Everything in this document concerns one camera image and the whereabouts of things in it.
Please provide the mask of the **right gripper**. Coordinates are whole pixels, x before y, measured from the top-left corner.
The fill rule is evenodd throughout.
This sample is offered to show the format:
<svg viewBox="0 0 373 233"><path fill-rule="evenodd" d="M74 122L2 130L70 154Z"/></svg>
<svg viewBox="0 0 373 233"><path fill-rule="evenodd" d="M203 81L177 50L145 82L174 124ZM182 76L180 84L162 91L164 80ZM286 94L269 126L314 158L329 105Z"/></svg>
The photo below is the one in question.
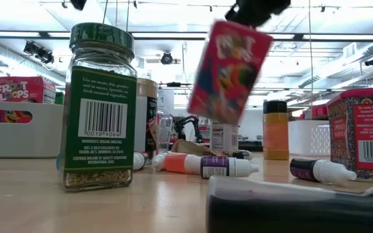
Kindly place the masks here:
<svg viewBox="0 0 373 233"><path fill-rule="evenodd" d="M260 27L272 15L285 11L290 4L290 0L236 0L225 14L225 19L248 27Z"/></svg>

